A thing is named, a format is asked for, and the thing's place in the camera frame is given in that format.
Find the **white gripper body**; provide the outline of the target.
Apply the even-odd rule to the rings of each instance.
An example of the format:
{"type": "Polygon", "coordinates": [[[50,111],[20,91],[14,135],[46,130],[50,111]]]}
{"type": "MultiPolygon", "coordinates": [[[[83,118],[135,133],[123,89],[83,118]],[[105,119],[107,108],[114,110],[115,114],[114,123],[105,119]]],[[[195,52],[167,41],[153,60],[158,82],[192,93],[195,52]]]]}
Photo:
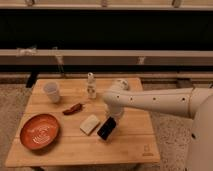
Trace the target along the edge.
{"type": "Polygon", "coordinates": [[[106,113],[105,113],[106,118],[111,117],[115,120],[116,123],[119,123],[123,115],[124,115],[123,107],[112,106],[112,105],[106,106],[106,113]]]}

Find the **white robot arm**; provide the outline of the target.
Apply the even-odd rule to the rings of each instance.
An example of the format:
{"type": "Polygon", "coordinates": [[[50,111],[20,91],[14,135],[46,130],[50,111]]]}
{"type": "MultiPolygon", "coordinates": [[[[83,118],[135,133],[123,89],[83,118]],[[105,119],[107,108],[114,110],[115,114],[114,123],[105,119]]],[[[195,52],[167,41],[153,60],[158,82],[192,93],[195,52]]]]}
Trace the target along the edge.
{"type": "Polygon", "coordinates": [[[191,118],[193,125],[185,171],[213,171],[213,88],[130,91],[117,79],[103,93],[108,115],[120,118],[125,107],[191,118]]]}

